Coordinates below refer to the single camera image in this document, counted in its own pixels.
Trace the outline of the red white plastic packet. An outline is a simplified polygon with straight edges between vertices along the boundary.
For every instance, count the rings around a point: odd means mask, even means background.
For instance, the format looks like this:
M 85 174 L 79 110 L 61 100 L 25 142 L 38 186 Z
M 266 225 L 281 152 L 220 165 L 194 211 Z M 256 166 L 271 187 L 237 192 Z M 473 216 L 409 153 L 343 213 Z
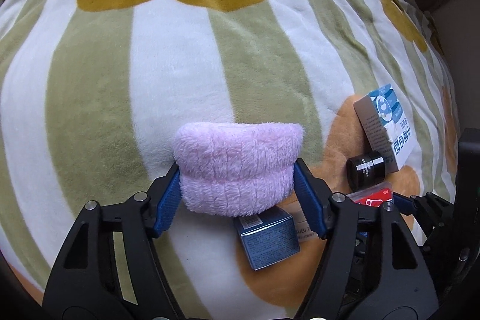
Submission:
M 390 182 L 382 182 L 347 196 L 356 204 L 379 207 L 383 202 L 393 201 L 393 188 Z

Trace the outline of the black round jar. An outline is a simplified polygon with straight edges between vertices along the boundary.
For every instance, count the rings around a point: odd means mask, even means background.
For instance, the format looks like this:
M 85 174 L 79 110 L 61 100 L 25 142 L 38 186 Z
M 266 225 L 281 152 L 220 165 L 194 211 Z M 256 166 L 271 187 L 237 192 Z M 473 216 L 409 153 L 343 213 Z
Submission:
M 346 171 L 347 182 L 353 192 L 380 184 L 386 177 L 384 158 L 376 150 L 350 157 L 346 162 Z

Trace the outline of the blue white large box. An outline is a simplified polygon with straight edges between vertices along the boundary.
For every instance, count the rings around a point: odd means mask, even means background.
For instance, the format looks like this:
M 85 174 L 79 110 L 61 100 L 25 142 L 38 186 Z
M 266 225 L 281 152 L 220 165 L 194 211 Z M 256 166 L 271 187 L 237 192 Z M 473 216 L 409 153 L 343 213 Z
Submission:
M 385 173 L 400 171 L 417 146 L 416 135 L 391 84 L 353 104 L 372 150 L 385 161 Z

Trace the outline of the dark blue small box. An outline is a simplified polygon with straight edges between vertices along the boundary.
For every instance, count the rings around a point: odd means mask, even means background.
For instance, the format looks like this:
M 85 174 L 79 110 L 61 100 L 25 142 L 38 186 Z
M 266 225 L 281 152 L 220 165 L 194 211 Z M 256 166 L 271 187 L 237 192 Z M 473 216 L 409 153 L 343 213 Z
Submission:
M 250 268 L 258 271 L 300 251 L 293 216 L 278 206 L 233 219 Z

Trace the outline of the pink fluffy towel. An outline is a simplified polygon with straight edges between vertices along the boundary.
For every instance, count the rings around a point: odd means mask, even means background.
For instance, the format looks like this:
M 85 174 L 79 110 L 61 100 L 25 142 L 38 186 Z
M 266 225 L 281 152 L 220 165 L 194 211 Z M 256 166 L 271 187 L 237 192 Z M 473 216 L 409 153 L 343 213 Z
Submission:
M 185 206 L 231 218 L 275 206 L 293 191 L 303 140 L 300 124 L 185 124 L 172 143 Z

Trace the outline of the green striped floral blanket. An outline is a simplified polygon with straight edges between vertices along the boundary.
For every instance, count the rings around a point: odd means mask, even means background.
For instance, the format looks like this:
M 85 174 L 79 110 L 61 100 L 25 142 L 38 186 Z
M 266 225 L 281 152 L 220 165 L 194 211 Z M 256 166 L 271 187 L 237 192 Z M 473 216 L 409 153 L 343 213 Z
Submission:
M 1 0 L 1 260 L 26 301 L 2 316 L 53 319 L 83 206 L 147 191 L 185 124 L 300 124 L 297 160 L 354 193 L 346 161 L 373 150 L 353 104 L 388 84 L 417 146 L 383 182 L 453 202 L 454 85 L 414 0 Z M 253 271 L 233 219 L 181 195 L 154 241 L 183 319 L 297 319 L 326 240 Z

